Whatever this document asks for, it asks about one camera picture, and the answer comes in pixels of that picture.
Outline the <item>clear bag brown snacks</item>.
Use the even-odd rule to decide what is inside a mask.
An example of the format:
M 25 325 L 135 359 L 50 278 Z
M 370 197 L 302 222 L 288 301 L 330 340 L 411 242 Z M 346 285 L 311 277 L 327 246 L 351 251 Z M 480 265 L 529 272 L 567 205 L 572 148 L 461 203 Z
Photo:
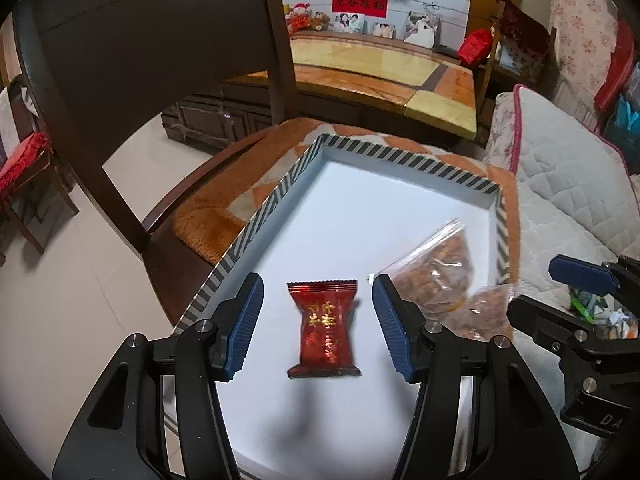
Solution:
M 458 337 L 469 340 L 488 342 L 497 335 L 512 339 L 513 328 L 506 312 L 519 292 L 518 284 L 482 288 L 440 322 Z
M 400 298 L 416 304 L 426 318 L 440 318 L 461 307 L 474 275 L 463 223 L 449 221 L 380 274 L 386 274 Z

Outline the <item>red cushion on chair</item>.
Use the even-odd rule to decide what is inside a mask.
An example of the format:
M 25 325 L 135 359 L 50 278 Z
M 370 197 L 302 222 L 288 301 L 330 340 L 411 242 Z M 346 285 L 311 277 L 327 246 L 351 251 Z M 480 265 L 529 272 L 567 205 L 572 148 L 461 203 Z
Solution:
M 492 47 L 491 31 L 480 28 L 471 32 L 463 40 L 457 55 L 462 66 L 474 68 L 483 63 L 488 57 Z

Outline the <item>white tray striped rim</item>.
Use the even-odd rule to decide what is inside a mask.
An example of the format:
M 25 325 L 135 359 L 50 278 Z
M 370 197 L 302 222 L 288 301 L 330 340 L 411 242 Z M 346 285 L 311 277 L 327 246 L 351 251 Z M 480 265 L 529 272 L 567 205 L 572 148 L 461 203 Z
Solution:
M 243 367 L 217 388 L 247 479 L 387 479 L 419 389 L 394 369 L 371 280 L 452 220 L 461 222 L 472 289 L 510 278 L 501 186 L 454 162 L 363 138 L 318 136 L 206 273 L 179 321 L 185 330 L 233 297 L 250 272 L 264 304 Z M 288 377 L 299 360 L 292 282 L 353 280 L 355 376 Z

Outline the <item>white quilted sofa cushion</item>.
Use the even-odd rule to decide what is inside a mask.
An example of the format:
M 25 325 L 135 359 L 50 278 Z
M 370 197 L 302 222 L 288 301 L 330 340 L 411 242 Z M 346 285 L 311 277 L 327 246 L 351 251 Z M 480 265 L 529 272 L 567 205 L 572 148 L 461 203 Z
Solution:
M 500 94 L 492 115 L 488 165 L 514 174 L 521 227 L 521 295 L 568 315 L 574 287 L 555 281 L 549 262 L 566 255 L 597 266 L 620 256 L 639 261 L 639 207 L 620 153 L 573 117 L 524 86 Z M 605 319 L 636 320 L 611 295 Z M 584 479 L 634 479 L 639 426 L 598 437 L 560 419 L 565 403 L 560 358 L 515 330 L 515 345 L 546 395 Z

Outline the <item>dark wooden chair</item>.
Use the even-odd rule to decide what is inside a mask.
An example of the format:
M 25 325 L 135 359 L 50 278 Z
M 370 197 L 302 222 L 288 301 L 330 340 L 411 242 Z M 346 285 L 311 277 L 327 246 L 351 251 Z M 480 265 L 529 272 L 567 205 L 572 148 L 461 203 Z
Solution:
M 177 323 L 210 271 L 170 230 L 175 209 L 260 141 L 236 142 L 139 219 L 104 171 L 165 108 L 217 82 L 264 72 L 275 124 L 298 113 L 282 0 L 20 0 L 22 73 L 58 154 L 116 233 L 142 259 Z

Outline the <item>large wedding photo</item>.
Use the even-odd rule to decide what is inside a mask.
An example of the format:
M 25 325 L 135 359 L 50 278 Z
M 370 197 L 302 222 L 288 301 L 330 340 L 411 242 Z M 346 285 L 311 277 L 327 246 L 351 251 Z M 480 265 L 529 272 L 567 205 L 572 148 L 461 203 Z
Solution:
M 403 42 L 434 49 L 439 45 L 442 20 L 432 12 L 410 11 L 406 19 Z

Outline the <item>floral sofa cover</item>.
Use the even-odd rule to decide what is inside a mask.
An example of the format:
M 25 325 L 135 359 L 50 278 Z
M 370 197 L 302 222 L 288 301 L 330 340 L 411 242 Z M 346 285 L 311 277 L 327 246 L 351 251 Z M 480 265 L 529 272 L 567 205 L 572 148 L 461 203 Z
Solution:
M 617 9 L 611 0 L 551 0 L 556 30 L 555 63 L 586 105 L 603 86 L 617 40 Z

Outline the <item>photo frame left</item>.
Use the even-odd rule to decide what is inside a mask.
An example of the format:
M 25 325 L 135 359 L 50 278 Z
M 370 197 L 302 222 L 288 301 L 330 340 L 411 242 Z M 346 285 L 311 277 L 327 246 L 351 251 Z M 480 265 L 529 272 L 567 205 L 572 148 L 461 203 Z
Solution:
M 333 15 L 332 24 L 334 32 L 362 35 L 365 22 L 363 14 L 340 12 Z

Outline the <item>red banner sign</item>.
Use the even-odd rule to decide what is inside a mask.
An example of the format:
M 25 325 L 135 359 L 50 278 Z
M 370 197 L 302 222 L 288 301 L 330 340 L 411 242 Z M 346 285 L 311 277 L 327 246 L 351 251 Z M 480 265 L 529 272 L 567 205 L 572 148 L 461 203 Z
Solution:
M 334 13 L 363 14 L 372 18 L 386 18 L 388 0 L 332 0 Z

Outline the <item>red stool cushion left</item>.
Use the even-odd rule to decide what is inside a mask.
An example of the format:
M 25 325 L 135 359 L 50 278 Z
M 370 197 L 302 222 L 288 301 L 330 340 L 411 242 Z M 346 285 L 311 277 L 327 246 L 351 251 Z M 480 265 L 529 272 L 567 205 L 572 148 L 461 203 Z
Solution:
M 9 195 L 18 179 L 35 166 L 40 158 L 47 157 L 51 152 L 51 142 L 44 132 L 34 132 L 18 144 L 1 168 L 1 197 Z

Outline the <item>stuffed toys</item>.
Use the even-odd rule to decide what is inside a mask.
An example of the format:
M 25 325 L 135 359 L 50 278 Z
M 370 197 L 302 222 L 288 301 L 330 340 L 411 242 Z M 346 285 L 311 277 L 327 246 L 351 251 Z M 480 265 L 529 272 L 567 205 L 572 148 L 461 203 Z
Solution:
M 309 3 L 285 3 L 283 10 L 289 35 L 303 30 L 324 32 L 329 29 L 330 18 L 323 12 L 311 10 Z

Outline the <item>photo frame middle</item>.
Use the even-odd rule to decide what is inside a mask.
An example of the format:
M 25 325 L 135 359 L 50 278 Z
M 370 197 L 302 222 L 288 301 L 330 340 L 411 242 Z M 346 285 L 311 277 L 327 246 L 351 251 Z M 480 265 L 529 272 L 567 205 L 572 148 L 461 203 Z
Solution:
M 393 39 L 395 37 L 395 26 L 387 23 L 375 23 L 371 34 L 375 37 Z

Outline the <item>dark wooden tv cabinet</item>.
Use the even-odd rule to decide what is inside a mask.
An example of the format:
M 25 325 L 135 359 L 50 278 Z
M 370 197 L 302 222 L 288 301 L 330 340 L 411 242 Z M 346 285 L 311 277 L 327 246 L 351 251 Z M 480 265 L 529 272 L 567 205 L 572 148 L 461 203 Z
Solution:
M 230 99 L 221 90 L 197 93 L 169 105 L 160 120 L 170 140 L 221 151 L 272 125 L 267 102 Z

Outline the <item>photo frame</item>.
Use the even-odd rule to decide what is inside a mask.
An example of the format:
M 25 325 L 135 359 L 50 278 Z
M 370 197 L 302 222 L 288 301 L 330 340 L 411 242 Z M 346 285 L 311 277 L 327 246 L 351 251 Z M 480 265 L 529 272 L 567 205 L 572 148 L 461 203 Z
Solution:
M 395 37 L 395 26 L 387 23 L 375 23 L 371 34 L 375 37 L 393 39 Z
M 332 24 L 334 32 L 362 35 L 365 22 L 363 14 L 340 12 L 333 15 Z

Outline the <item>red candy wrapper packet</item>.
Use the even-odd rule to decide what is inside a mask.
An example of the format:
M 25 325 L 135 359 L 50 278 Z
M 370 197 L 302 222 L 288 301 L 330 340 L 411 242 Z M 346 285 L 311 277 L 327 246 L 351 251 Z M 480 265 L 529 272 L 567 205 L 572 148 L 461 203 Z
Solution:
M 357 281 L 294 282 L 288 292 L 302 316 L 299 362 L 288 377 L 359 376 L 349 338 Z

